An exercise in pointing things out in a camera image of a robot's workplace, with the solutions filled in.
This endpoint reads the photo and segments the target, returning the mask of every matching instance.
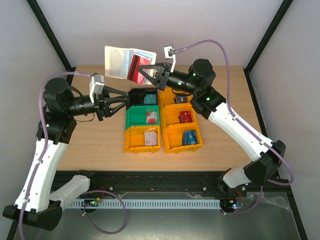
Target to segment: black metal frame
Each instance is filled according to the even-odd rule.
[[[54,50],[56,51],[58,57],[60,58],[62,64],[67,71],[74,71],[76,68],[71,67],[66,55],[64,54],[57,38],[55,37],[48,21],[46,20],[40,6],[36,0],[26,0],[31,7],[34,15],[38,19],[40,25],[42,26],[45,34],[47,35],[49,41],[51,42]],[[270,26],[265,32],[263,38],[261,39],[258,47],[256,48],[252,58],[250,59],[246,68],[243,69],[247,84],[250,90],[251,98],[253,101],[254,109],[258,118],[258,122],[261,128],[261,133],[265,136],[268,135],[266,126],[259,108],[256,93],[254,91],[252,81],[250,78],[250,72],[257,63],[260,55],[271,39],[273,33],[280,24],[282,18],[286,14],[293,0],[283,0],[281,6],[279,7],[277,13],[275,14]],[[67,78],[69,84],[72,83],[72,76]],[[67,183],[74,175],[75,171],[57,171],[52,184],[52,189],[58,189]],[[192,190],[192,192],[201,192],[204,196],[211,196],[214,194],[211,192],[210,185],[215,184],[218,177],[222,175],[223,172],[212,171],[212,172],[116,172],[116,171],[98,171],[99,182],[103,186],[113,187],[115,192],[186,192],[185,189]],[[280,179],[279,173],[277,172],[274,176],[277,181],[282,181]],[[254,184],[249,184],[247,186],[247,191],[249,192],[259,192],[259,186]],[[265,192],[286,192],[290,207],[293,211],[293,216],[298,228],[298,232],[302,240],[307,239],[307,235],[300,218],[300,214],[297,208],[295,198],[293,196],[290,186],[278,186],[272,183],[266,183],[263,187]],[[16,221],[12,222],[10,231],[7,236],[7,240],[13,240],[17,232],[18,223]]]

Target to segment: orange storage bin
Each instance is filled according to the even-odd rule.
[[[158,97],[159,109],[162,109],[166,105],[176,104],[175,103],[176,95],[172,92],[171,87],[166,87],[164,91],[159,91],[158,96],[159,96]],[[187,102],[190,102],[191,98],[192,98],[191,96],[187,96],[186,97]]]
[[[182,136],[185,131],[195,130],[197,144],[182,146]],[[163,131],[164,150],[166,153],[196,151],[203,145],[199,126],[196,122],[169,125]]]
[[[193,110],[192,105],[189,102],[179,103],[179,104],[170,104],[170,105],[166,105],[160,111],[162,130],[164,131],[170,125],[180,124],[178,116],[180,116],[180,112],[184,112],[184,111],[189,111],[191,113],[192,122],[198,124],[196,112]]]
[[[145,132],[157,133],[157,146],[145,146]],[[159,151],[160,144],[160,126],[131,126],[124,133],[124,152],[140,153],[140,152],[152,152]]]

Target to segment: gray wall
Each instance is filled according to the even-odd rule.
[[[282,0],[38,0],[71,65],[104,64],[104,46],[141,48],[164,60],[165,44],[220,41],[230,64],[245,66]],[[182,53],[179,65],[207,58],[225,65],[218,47]]]
[[[293,1],[251,74],[269,135],[286,143],[292,190],[311,240],[320,236],[319,9],[318,0]]]
[[[0,1],[0,212],[18,197],[34,156],[38,95],[63,70],[27,1]],[[0,217],[0,240],[11,222]]]

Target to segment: gray floor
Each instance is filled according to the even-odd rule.
[[[66,209],[57,228],[45,231],[42,240],[298,240],[291,210],[286,209],[284,193],[266,193],[254,210],[243,215],[224,216],[219,210],[131,209],[125,229],[115,235],[95,230],[78,209]],[[249,206],[252,198],[245,198]],[[102,229],[114,231],[123,220],[123,211],[98,209],[91,219]],[[38,229],[25,228],[27,239]]]

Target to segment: wooden table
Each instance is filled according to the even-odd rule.
[[[177,66],[182,72],[188,66]],[[78,72],[104,75],[103,65],[80,65]],[[216,78],[213,87],[223,96],[227,95],[227,71],[224,66],[215,66]],[[129,91],[139,85],[129,80],[105,78],[105,85]],[[76,76],[72,85],[84,95],[89,93],[88,77]],[[231,105],[249,124],[260,130],[257,115],[241,66],[231,67]],[[224,171],[250,161],[245,151],[215,124],[197,115],[203,146],[197,151],[165,153],[161,134],[161,149],[156,153],[124,153],[125,112],[121,109],[114,116],[98,121],[78,122],[70,144],[58,165],[58,170],[93,171]],[[77,116],[88,120],[92,115]]]

